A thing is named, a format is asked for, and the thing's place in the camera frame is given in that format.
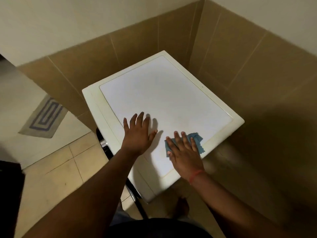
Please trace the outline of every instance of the hand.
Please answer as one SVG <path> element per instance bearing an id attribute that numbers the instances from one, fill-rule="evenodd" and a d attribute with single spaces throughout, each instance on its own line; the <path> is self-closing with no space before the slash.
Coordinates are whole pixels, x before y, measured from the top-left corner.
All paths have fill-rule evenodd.
<path id="1" fill-rule="evenodd" d="M 152 144 L 157 130 L 149 134 L 150 117 L 146 117 L 143 121 L 144 112 L 141 112 L 137 118 L 137 114 L 133 115 L 130 120 L 130 128 L 126 118 L 123 119 L 124 139 L 121 149 L 128 152 L 136 158 L 142 155 Z"/>
<path id="2" fill-rule="evenodd" d="M 166 137 L 168 146 L 172 150 L 172 152 L 169 151 L 167 154 L 172 161 L 174 169 L 182 178 L 189 181 L 189 178 L 194 172 L 205 169 L 194 139 L 191 138 L 191 143 L 189 143 L 185 132 L 181 132 L 181 134 L 182 138 L 180 138 L 177 131 L 174 132 L 178 148 L 170 137 Z"/>

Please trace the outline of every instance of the forearm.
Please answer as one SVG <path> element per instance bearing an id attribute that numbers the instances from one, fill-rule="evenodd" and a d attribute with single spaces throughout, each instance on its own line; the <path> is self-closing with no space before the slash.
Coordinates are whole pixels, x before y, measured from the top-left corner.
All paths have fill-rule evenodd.
<path id="1" fill-rule="evenodd" d="M 210 208 L 234 224 L 240 237 L 287 237 L 282 229 L 244 204 L 207 173 L 196 176 L 192 186 Z"/>
<path id="2" fill-rule="evenodd" d="M 101 236 L 113 218 L 135 160 L 136 157 L 119 150 L 101 170 L 47 213 L 25 237 Z"/>

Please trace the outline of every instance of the red bracelet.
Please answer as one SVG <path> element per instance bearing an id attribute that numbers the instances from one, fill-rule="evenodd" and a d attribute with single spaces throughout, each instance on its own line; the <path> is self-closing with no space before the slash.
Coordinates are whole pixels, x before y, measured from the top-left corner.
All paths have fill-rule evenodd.
<path id="1" fill-rule="evenodd" d="M 197 175 L 199 175 L 200 173 L 202 173 L 202 172 L 205 172 L 205 171 L 202 170 L 202 169 L 200 169 L 200 170 L 197 170 L 197 171 L 195 171 L 194 173 L 192 173 L 192 175 L 189 177 L 189 180 L 188 180 L 189 184 L 192 184 L 194 178 L 195 178 Z"/>

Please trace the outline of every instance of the black shirt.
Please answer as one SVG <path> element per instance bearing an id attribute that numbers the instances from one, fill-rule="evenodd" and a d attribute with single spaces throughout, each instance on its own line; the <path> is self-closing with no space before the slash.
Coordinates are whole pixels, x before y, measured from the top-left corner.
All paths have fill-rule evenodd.
<path id="1" fill-rule="evenodd" d="M 152 218 L 146 220 L 135 220 L 110 226 L 106 237 L 133 237 L 143 238 L 174 238 L 174 237 L 201 237 L 212 238 L 212 236 L 202 228 L 187 222 Z"/>

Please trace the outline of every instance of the person's right arm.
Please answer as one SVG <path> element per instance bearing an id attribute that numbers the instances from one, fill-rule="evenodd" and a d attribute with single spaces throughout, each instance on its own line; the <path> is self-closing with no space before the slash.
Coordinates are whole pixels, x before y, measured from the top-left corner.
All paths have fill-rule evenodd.
<path id="1" fill-rule="evenodd" d="M 177 147 L 170 137 L 166 137 L 166 141 L 172 150 L 168 155 L 175 170 L 185 180 L 191 180 L 193 188 L 210 208 L 234 224 L 232 231 L 236 232 L 237 236 L 289 237 L 280 227 L 244 204 L 204 172 L 203 162 L 193 139 L 189 143 L 184 132 L 182 138 L 178 132 L 174 132 L 174 136 Z"/>

